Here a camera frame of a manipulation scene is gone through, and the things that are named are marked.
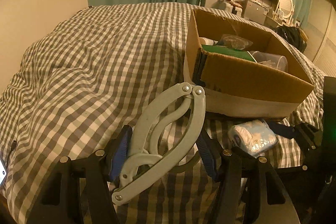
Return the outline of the brown cardboard box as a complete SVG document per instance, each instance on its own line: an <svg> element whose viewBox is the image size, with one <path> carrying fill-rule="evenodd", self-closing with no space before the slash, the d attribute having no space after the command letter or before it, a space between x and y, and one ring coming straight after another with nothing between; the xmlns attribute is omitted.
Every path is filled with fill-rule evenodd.
<svg viewBox="0 0 336 224"><path fill-rule="evenodd" d="M205 39L218 42L224 34L251 41L252 51L286 57L287 71L209 50ZM238 118L285 118L314 89L289 44L269 28L201 9L190 15L183 78L205 90L207 111Z"/></svg>

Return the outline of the white tape roll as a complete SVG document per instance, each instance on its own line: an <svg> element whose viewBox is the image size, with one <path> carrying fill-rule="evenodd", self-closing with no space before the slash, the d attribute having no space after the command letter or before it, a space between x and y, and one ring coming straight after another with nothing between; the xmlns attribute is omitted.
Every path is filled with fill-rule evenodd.
<svg viewBox="0 0 336 224"><path fill-rule="evenodd" d="M278 71L288 71L288 60L283 55L275 55L260 51L249 51L249 53L255 61L261 65L277 69Z"/></svg>

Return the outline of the white oval vanity mirror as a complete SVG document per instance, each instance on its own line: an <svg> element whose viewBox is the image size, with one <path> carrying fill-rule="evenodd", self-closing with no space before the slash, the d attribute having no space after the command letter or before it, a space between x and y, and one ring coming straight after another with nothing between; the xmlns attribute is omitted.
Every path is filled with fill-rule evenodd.
<svg viewBox="0 0 336 224"><path fill-rule="evenodd" d="M289 19L294 13L293 0L279 0L277 5L277 13L282 15L283 19Z"/></svg>

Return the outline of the black bag on chair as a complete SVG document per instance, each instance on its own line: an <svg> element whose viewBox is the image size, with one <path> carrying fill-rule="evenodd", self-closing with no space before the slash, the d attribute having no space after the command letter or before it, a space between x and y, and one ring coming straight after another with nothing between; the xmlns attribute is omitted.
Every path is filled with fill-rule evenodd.
<svg viewBox="0 0 336 224"><path fill-rule="evenodd" d="M278 26L273 28L274 32L285 39L290 45L297 48L301 53L306 50L306 42L304 42L301 37L299 28L288 27L288 26Z"/></svg>

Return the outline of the white smartphone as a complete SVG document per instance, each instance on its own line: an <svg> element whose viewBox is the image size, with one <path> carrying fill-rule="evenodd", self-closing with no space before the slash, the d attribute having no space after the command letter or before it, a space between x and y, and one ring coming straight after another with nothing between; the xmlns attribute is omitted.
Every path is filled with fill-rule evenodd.
<svg viewBox="0 0 336 224"><path fill-rule="evenodd" d="M7 168L2 159L0 159L0 186L3 186L7 178Z"/></svg>

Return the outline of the white ointment tube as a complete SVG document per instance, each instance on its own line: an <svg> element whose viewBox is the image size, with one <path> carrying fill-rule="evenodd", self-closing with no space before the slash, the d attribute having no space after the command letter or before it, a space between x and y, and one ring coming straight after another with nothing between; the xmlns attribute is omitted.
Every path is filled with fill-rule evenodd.
<svg viewBox="0 0 336 224"><path fill-rule="evenodd" d="M203 37L200 37L199 40L202 45L208 45L208 46L215 46L218 43L216 40Z"/></svg>

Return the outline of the white sliding wardrobe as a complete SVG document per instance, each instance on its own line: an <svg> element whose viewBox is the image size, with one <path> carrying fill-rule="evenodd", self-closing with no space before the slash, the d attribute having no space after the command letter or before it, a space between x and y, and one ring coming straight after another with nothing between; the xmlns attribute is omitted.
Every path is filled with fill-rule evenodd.
<svg viewBox="0 0 336 224"><path fill-rule="evenodd" d="M312 0L305 28L306 56L328 76L335 76L335 9L329 0Z"/></svg>

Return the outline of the blue white tissue pack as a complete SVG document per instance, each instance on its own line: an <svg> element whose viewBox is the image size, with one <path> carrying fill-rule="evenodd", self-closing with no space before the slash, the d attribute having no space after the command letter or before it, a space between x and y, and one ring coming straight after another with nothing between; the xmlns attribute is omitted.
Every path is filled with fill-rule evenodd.
<svg viewBox="0 0 336 224"><path fill-rule="evenodd" d="M253 120L232 126L228 137L233 146L257 157L278 143L276 134L266 121Z"/></svg>

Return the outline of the grey white checkered bedspread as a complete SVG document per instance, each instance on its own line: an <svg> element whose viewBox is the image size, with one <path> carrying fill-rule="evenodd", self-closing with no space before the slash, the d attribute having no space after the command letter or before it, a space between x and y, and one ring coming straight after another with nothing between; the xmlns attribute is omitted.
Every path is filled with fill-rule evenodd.
<svg viewBox="0 0 336 224"><path fill-rule="evenodd" d="M1 156L11 145L1 194L17 223L26 223L61 156L83 158L104 148L124 124L134 126L158 94L183 80L190 14L202 9L275 34L223 10L182 3L96 6L59 23L23 55L1 95ZM314 84L283 120L322 128L324 73L285 44ZM218 184L198 162L168 173L117 208L121 223L206 223Z"/></svg>

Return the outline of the white green medicine box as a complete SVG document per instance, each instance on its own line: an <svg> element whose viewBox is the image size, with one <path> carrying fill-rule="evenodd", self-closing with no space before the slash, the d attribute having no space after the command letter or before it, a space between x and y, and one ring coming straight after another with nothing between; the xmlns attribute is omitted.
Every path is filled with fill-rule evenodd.
<svg viewBox="0 0 336 224"><path fill-rule="evenodd" d="M254 57L248 52L248 51L239 51L234 50L230 48L226 48L223 46L211 46L211 45L202 45L202 48L210 53L218 53L221 55L236 57L239 59L244 59L247 61L252 61L256 63L257 61L254 59Z"/></svg>

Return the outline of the white folding clothes hanger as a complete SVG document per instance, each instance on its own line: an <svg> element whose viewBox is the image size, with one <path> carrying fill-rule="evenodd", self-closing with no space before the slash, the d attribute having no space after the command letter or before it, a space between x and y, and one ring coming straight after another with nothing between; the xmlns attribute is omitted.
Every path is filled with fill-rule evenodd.
<svg viewBox="0 0 336 224"><path fill-rule="evenodd" d="M186 113L190 117L183 133L167 151L161 151L168 127ZM120 185L112 194L113 203L128 203L171 170L183 170L181 161L194 147L205 113L205 91L190 83L176 84L151 101L133 129L126 161L118 172Z"/></svg>

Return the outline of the grey mini fridge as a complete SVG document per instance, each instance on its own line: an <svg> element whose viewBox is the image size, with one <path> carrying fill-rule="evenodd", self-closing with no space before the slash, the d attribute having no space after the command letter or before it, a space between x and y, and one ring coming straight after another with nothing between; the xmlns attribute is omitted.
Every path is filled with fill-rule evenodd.
<svg viewBox="0 0 336 224"><path fill-rule="evenodd" d="M264 24L267 14L268 9L258 3L248 0L243 12L243 18L258 24Z"/></svg>

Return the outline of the clear plastic bag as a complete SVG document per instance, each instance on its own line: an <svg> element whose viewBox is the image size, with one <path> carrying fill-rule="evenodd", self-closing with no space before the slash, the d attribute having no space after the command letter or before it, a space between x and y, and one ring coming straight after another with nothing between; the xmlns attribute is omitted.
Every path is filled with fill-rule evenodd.
<svg viewBox="0 0 336 224"><path fill-rule="evenodd" d="M253 45L253 42L236 35L223 34L217 42L217 46L223 46L232 50L244 51Z"/></svg>

